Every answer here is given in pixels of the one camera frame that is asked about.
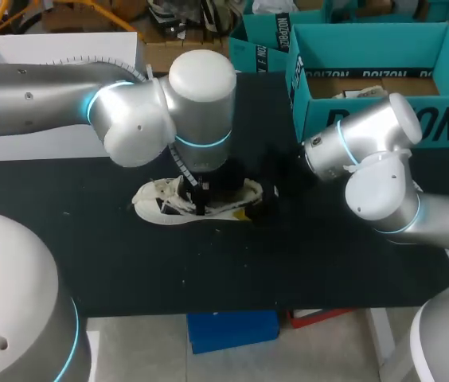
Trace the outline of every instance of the blue led ring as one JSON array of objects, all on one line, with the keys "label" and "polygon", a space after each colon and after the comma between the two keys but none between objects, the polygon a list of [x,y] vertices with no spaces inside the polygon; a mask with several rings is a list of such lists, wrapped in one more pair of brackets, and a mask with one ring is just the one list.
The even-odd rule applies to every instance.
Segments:
[{"label": "blue led ring", "polygon": [[176,138],[178,141],[184,143],[184,144],[187,145],[187,146],[196,147],[197,149],[208,149],[208,148],[210,148],[210,147],[219,146],[219,145],[220,145],[221,143],[223,143],[226,139],[228,139],[228,137],[229,137],[231,134],[232,134],[232,131],[229,131],[229,132],[226,134],[226,136],[225,136],[224,138],[220,139],[219,141],[216,141],[216,142],[214,142],[214,143],[208,143],[208,144],[205,144],[205,145],[200,145],[200,144],[198,144],[198,143],[188,142],[188,141],[186,141],[185,139],[180,138],[178,135],[176,135],[175,138]]},{"label": "blue led ring", "polygon": [[97,99],[99,98],[99,95],[106,90],[117,88],[118,86],[122,86],[122,85],[134,85],[134,84],[132,82],[128,82],[128,81],[119,81],[119,82],[115,82],[114,84],[107,85],[107,86],[99,89],[97,91],[97,93],[94,94],[92,99],[90,99],[90,102],[88,103],[88,107],[87,107],[87,120],[89,122],[90,122],[90,110],[92,109],[94,102],[97,101]]},{"label": "blue led ring", "polygon": [[415,216],[412,218],[412,220],[410,220],[410,223],[408,223],[407,225],[405,225],[403,228],[398,229],[396,231],[391,231],[391,232],[383,232],[383,231],[379,231],[378,229],[376,229],[375,231],[379,232],[379,233],[383,233],[385,235],[394,235],[395,233],[400,233],[405,231],[407,228],[409,228],[411,225],[414,224],[414,222],[417,220],[417,218],[419,217],[419,212],[421,210],[421,199],[419,198],[419,195],[417,195],[417,211]]},{"label": "blue led ring", "polygon": [[74,353],[76,352],[76,347],[78,345],[78,337],[80,336],[80,319],[78,318],[78,309],[76,308],[76,304],[74,303],[74,300],[72,298],[71,298],[71,301],[72,301],[72,306],[74,306],[74,314],[76,315],[76,334],[74,336],[74,342],[72,343],[71,352],[67,357],[64,367],[61,369],[60,373],[58,374],[58,377],[55,378],[55,380],[53,382],[61,381],[62,376],[64,376],[69,365],[71,364],[71,361],[74,357]]},{"label": "blue led ring", "polygon": [[346,145],[345,137],[343,136],[342,126],[341,126],[341,120],[336,123],[336,130],[338,131],[339,139],[342,141],[343,148],[345,149],[346,153],[349,155],[350,160],[354,165],[358,165],[359,162],[357,159],[352,155],[352,152],[350,151],[349,147]]}]

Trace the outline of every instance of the white sneaker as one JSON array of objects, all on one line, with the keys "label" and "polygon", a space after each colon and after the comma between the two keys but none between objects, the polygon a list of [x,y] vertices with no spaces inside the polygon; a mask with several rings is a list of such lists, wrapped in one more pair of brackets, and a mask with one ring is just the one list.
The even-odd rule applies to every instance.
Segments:
[{"label": "white sneaker", "polygon": [[262,201],[262,186],[250,179],[244,180],[244,187],[236,193],[233,201],[211,202],[205,206],[205,215],[196,214],[196,205],[178,193],[183,177],[160,179],[143,185],[132,202],[142,219],[163,225],[184,224],[199,220],[248,220],[245,208]]}]

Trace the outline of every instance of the silver robotic arm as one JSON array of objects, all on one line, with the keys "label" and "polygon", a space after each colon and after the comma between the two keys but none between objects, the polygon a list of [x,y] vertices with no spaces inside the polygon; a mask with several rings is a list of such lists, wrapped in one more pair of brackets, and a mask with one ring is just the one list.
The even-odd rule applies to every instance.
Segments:
[{"label": "silver robotic arm", "polygon": [[421,135],[416,114],[395,93],[303,145],[322,181],[353,172],[347,205],[388,240],[449,249],[449,196],[416,190],[410,174],[409,149]]},{"label": "silver robotic arm", "polygon": [[91,124],[111,159],[141,166],[174,143],[190,171],[228,157],[236,74],[222,55],[181,55],[168,76],[145,80],[109,62],[0,64],[0,135]]},{"label": "silver robotic arm", "polygon": [[[208,172],[228,156],[235,86],[228,59],[205,50],[150,80],[108,62],[0,64],[0,136],[90,124],[121,166],[173,144],[185,167]],[[86,332],[49,249],[0,216],[0,382],[82,382],[89,372]]]}]

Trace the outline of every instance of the black tabletop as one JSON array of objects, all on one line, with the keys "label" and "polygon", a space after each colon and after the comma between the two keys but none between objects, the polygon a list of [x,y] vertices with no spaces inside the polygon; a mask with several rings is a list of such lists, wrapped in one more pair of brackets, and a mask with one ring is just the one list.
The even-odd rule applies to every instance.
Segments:
[{"label": "black tabletop", "polygon": [[[239,75],[233,155],[257,171],[267,150],[294,147],[283,76]],[[425,191],[449,194],[449,150],[414,150],[411,164]],[[167,152],[138,169],[107,158],[0,162],[0,213],[44,240],[89,317],[416,306],[449,286],[444,251],[375,234],[347,209],[344,181],[301,180],[301,192],[281,194],[273,226],[139,219],[136,190],[176,176]]]}]

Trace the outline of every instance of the tiled floor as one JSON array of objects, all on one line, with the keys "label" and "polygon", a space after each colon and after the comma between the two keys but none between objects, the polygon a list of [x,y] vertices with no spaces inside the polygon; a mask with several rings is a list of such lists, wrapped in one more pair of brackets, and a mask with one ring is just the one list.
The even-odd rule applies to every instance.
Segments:
[{"label": "tiled floor", "polygon": [[[391,310],[396,337],[414,309]],[[275,341],[193,355],[185,315],[93,318],[100,331],[96,382],[377,382],[362,310],[302,329],[284,325]],[[414,376],[406,382],[416,382]]]}]

